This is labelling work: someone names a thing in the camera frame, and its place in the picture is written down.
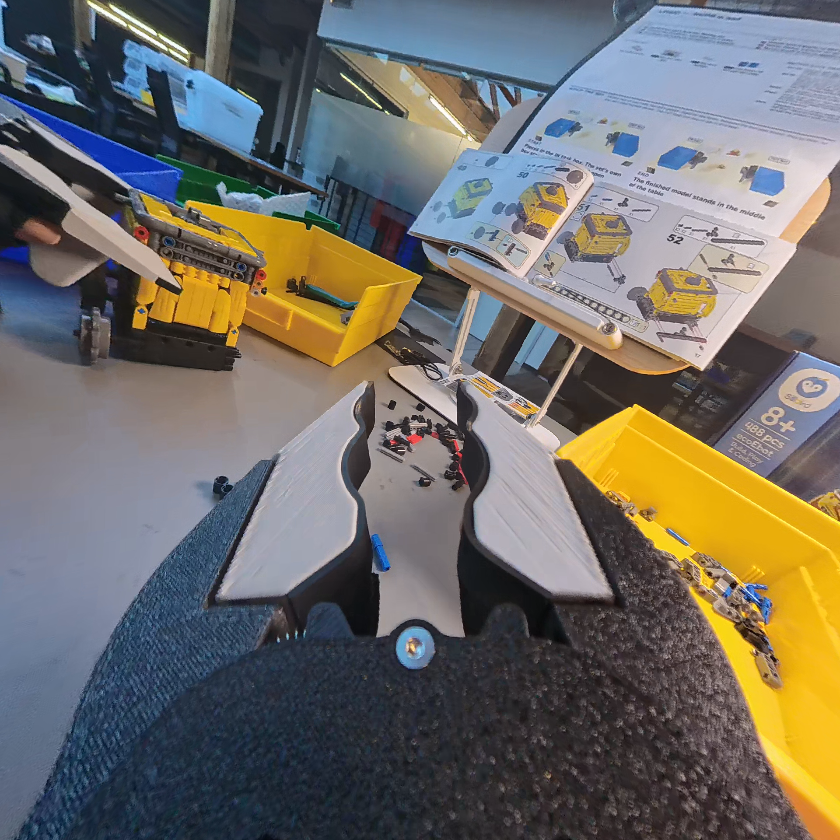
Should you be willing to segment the frosted glass partition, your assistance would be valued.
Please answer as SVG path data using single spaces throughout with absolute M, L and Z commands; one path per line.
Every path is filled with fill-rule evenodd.
M 308 175 L 329 175 L 417 215 L 468 147 L 451 133 L 315 91 L 301 162 Z

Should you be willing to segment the printed picture sheet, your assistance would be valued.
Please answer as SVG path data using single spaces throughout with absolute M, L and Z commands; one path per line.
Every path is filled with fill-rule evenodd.
M 838 33 L 655 6 L 564 78 L 509 151 L 779 238 L 838 163 Z

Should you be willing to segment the yellow toy brick vehicle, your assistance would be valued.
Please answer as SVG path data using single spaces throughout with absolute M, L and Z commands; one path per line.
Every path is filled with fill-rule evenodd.
M 137 270 L 105 265 L 80 280 L 80 361 L 113 351 L 127 361 L 231 371 L 249 295 L 266 279 L 263 252 L 197 208 L 129 189 L 121 226 L 162 259 L 181 285 L 173 292 Z

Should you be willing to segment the blue plastic bin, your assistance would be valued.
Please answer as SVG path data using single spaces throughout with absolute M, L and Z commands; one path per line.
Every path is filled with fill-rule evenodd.
M 83 129 L 72 122 L 60 119 L 52 114 L 31 108 L 28 105 L 2 97 L 2 112 L 16 114 L 24 112 L 64 140 L 75 145 L 94 161 L 106 167 L 110 172 L 122 178 L 140 192 L 167 200 L 175 199 L 175 189 L 181 180 L 181 174 L 173 166 L 164 164 L 147 154 L 132 150 L 115 141 Z M 110 194 L 115 200 L 113 220 L 119 224 L 123 208 L 121 201 L 128 194 Z M 10 260 L 21 265 L 28 264 L 26 248 L 7 248 L 2 250 L 2 260 Z

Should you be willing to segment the green plastic bin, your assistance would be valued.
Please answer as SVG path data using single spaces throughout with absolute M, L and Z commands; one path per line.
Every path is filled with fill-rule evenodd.
M 194 164 L 176 161 L 163 155 L 158 155 L 156 159 L 161 163 L 174 166 L 174 168 L 182 173 L 182 178 L 176 190 L 176 200 L 183 205 L 186 205 L 188 202 L 196 202 L 224 207 L 216 192 L 216 184 L 219 182 L 223 182 L 230 192 L 257 193 L 263 197 L 277 195 L 262 186 L 252 185 L 230 175 L 221 175 L 215 171 L 209 171 Z M 302 222 L 308 228 L 320 228 L 335 235 L 338 235 L 340 232 L 339 223 L 313 212 L 310 206 L 304 217 L 293 217 L 281 213 L 277 213 L 272 217 L 293 222 Z

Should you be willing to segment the building instruction booklet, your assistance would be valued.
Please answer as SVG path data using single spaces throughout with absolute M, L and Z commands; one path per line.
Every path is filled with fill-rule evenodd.
M 472 384 L 480 394 L 490 399 L 520 424 L 525 424 L 539 412 L 538 405 L 520 394 L 509 390 L 506 386 L 486 374 L 468 374 L 465 380 Z

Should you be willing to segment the person's left hand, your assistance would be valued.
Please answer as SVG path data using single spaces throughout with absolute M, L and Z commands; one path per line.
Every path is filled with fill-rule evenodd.
M 57 246 L 62 239 L 62 229 L 40 217 L 28 217 L 13 230 L 13 237 L 28 245 Z

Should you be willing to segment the pile of grey brick pieces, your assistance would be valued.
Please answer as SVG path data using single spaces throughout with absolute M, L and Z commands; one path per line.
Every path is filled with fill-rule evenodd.
M 762 682 L 773 690 L 781 690 L 780 661 L 767 634 L 774 610 L 772 600 L 765 595 L 767 585 L 744 581 L 710 555 L 693 550 L 673 529 L 667 528 L 665 533 L 680 547 L 689 550 L 687 556 L 679 557 L 660 549 L 658 552 L 668 567 L 710 604 L 715 614 L 734 626 L 750 647 Z

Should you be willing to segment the white storage box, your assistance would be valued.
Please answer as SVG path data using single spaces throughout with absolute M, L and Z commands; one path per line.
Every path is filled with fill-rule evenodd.
M 251 154 L 264 114 L 256 101 L 202 70 L 174 66 L 166 70 L 166 75 L 175 115 L 183 129 Z

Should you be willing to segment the grey desk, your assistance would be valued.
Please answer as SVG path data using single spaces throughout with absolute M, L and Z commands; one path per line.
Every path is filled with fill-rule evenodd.
M 17 838 L 572 838 L 624 791 L 633 692 L 514 605 L 463 624 L 469 488 L 375 451 L 390 393 L 260 358 L 232 373 L 2 359 L 2 820 Z M 274 458 L 373 382 L 360 487 L 377 624 L 214 589 Z M 565 482 L 616 589 L 603 496 Z M 234 488 L 212 493 L 216 476 Z

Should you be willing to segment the teal and black brick tool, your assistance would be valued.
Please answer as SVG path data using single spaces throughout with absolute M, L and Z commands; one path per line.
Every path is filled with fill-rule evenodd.
M 357 301 L 346 301 L 318 286 L 313 286 L 308 283 L 305 276 L 302 276 L 300 279 L 288 279 L 287 293 L 294 294 L 299 298 L 319 302 L 324 305 L 331 306 L 332 308 L 341 309 L 343 311 L 353 311 L 359 305 L 359 302 Z

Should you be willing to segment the yellow plastic bin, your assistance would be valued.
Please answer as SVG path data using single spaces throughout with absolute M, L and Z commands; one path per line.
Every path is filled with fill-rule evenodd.
M 766 628 L 781 688 L 761 678 L 748 643 L 700 593 L 766 756 L 813 838 L 839 837 L 838 522 L 640 406 L 562 446 L 654 545 L 683 560 L 703 553 L 764 585 Z M 642 511 L 654 509 L 654 514 Z
M 421 277 L 320 227 L 207 203 L 187 202 L 238 231 L 266 259 L 264 285 L 248 297 L 244 325 L 330 367 L 392 331 Z M 335 298 L 342 310 L 287 288 L 305 280 Z

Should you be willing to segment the dark printed cardboard box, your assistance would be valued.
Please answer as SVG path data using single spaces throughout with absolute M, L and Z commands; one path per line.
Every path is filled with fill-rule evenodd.
M 713 448 L 807 502 L 839 491 L 839 366 L 796 353 Z

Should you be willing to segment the pile of small brick pieces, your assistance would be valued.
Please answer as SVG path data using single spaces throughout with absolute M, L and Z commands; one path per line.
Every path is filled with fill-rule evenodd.
M 435 421 L 421 413 L 424 408 L 420 403 L 414 414 L 384 420 L 375 451 L 397 464 L 408 465 L 418 487 L 429 488 L 444 480 L 453 492 L 460 492 L 468 486 L 463 464 L 466 436 L 454 423 Z M 446 462 L 443 467 L 420 464 L 419 457 L 431 452 L 426 442 L 435 442 L 444 448 Z

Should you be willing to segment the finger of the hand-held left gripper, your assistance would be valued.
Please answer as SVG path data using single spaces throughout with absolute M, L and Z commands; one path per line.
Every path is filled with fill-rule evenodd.
M 2 112 L 1 152 L 4 162 L 44 183 L 47 176 L 43 172 L 48 172 L 91 193 L 127 194 L 130 190 L 122 178 L 24 112 Z
M 173 293 L 182 285 L 152 249 L 76 194 L 56 174 L 26 154 L 3 146 L 2 194 L 60 229 L 55 245 L 28 245 L 28 263 L 54 287 L 69 287 L 108 259 Z

